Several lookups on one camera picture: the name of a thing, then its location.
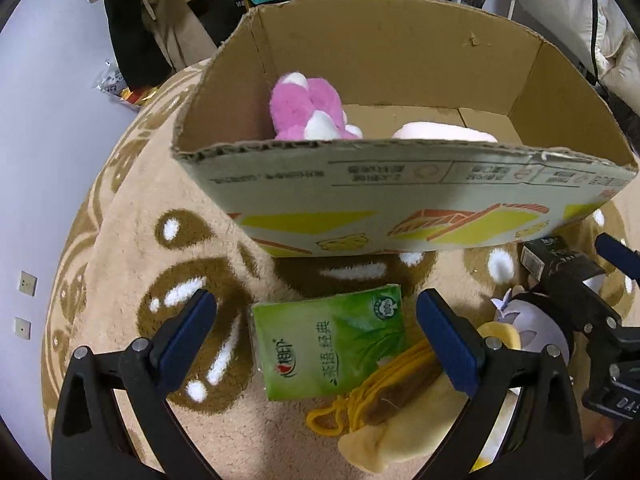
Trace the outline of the yellow plush doll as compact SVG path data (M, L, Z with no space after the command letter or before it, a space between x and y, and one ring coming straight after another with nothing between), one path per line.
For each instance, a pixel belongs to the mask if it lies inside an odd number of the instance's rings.
M380 474L390 465L431 456L468 400L423 339L361 386L310 411L306 425L318 436L335 438L352 466Z

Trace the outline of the wall socket upper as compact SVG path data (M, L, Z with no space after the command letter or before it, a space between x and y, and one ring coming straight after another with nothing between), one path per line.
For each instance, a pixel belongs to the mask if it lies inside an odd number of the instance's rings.
M35 275L22 271L18 279L17 290L24 295L33 297L36 293L37 281L38 278Z

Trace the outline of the purple-haired plush doll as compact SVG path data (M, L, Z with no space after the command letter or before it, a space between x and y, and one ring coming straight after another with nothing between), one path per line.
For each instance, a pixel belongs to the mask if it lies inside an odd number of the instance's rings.
M560 350L564 363L570 362L573 332L549 315L552 301L547 296L513 287L502 298L490 301L496 308L495 320L516 329L524 351L540 353L552 344Z

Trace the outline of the wall socket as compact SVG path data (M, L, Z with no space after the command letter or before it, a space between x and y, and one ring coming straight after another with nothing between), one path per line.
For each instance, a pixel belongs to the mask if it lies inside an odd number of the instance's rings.
M32 323L16 316L13 322L13 331L18 338L29 340L32 333Z
M33 297L36 293L37 281L38 278L35 275L22 271L18 279L17 290L24 295Z

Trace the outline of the cream bedding pile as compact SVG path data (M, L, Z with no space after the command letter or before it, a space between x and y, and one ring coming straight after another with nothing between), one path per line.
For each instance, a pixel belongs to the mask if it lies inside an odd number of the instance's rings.
M615 0L518 0L609 92L639 109L639 39Z

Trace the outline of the green tissue pack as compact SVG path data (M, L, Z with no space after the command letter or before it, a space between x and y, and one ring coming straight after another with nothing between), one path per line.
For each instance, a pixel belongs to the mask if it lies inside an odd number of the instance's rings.
M267 398L277 402L349 393L408 348L396 284L254 304L250 330Z

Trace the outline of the black hanging coat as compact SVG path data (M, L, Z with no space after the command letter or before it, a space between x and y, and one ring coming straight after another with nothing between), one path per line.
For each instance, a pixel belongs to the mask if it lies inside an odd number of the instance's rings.
M171 74L152 32L142 20L142 0L104 0L115 60L131 90L156 87Z

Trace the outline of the wall socket lower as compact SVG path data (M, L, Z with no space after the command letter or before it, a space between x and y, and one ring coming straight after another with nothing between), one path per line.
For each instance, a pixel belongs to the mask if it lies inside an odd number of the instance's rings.
M13 322L13 331L18 338L29 340L32 333L32 323L16 316Z

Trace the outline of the pink swirl snail plush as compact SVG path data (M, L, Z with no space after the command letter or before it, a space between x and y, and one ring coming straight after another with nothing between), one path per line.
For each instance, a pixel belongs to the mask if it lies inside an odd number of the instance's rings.
M440 122L408 122L393 134L393 138L497 143L497 139L490 133Z

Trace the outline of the open cardboard box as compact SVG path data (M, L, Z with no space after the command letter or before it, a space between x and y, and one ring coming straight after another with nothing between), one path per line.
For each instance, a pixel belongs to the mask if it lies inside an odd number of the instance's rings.
M277 141L271 91L293 72L329 81L362 138ZM394 139L408 122L497 143ZM554 44L439 0L250 10L180 110L172 151L252 240L285 257L532 240L638 172L612 112Z

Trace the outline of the snack bag on floor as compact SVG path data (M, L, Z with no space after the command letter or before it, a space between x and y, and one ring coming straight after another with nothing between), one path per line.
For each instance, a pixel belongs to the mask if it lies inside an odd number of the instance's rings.
M93 81L92 88L107 96L112 102L122 104L138 112L157 94L158 87L143 87L132 90L125 81L115 61L106 60L102 70Z

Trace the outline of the small black white box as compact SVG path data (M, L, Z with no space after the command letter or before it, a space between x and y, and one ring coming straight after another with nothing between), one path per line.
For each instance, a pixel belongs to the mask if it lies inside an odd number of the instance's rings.
M579 281L586 278L584 255L569 248L560 236L529 240L522 247L520 261L539 284L544 284L548 278L558 273L578 278Z

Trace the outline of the pink plush bear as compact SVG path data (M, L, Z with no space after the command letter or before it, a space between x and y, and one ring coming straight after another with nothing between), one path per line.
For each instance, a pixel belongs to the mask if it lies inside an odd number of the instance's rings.
M362 138L348 122L337 91L323 78L293 72L274 85L269 101L277 141L334 141Z

